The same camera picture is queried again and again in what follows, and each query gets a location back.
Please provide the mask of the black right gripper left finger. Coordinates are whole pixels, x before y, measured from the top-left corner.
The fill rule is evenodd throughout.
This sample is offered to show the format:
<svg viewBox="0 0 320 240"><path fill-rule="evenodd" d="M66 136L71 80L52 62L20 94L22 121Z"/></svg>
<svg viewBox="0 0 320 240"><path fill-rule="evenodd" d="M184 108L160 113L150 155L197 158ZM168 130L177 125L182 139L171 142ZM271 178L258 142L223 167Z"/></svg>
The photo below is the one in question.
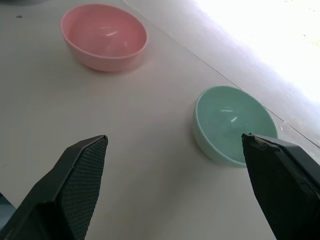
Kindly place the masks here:
<svg viewBox="0 0 320 240"><path fill-rule="evenodd" d="M107 146L108 137L98 135L66 148L0 230L0 240L85 240Z"/></svg>

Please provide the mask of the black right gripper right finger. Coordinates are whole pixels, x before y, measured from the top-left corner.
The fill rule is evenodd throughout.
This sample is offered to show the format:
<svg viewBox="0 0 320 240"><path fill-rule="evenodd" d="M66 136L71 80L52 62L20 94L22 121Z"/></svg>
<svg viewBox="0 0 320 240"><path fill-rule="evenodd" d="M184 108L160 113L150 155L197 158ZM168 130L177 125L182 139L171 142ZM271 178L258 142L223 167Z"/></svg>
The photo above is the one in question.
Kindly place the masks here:
<svg viewBox="0 0 320 240"><path fill-rule="evenodd" d="M241 137L254 195L275 238L320 240L320 165L293 143Z"/></svg>

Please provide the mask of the green plastic bowl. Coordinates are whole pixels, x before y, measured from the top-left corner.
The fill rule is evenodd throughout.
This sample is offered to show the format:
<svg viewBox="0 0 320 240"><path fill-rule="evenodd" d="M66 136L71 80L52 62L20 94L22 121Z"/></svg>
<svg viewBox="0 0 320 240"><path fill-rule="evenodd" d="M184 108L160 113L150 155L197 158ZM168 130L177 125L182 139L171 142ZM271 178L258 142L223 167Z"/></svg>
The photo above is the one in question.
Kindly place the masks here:
<svg viewBox="0 0 320 240"><path fill-rule="evenodd" d="M247 166L243 134L278 137L277 127L261 103L238 88L224 85L199 95L192 114L192 133L210 160L232 168Z"/></svg>

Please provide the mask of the pink plastic bowl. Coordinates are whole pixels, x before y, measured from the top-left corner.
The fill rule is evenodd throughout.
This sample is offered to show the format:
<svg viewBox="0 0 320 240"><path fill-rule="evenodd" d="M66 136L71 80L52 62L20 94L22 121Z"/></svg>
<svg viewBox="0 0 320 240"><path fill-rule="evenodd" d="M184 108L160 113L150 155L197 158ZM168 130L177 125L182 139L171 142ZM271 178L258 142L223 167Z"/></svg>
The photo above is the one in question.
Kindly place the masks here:
<svg viewBox="0 0 320 240"><path fill-rule="evenodd" d="M148 43L145 26L129 12L106 4L84 4L67 11L60 29L71 54L102 72L130 68Z"/></svg>

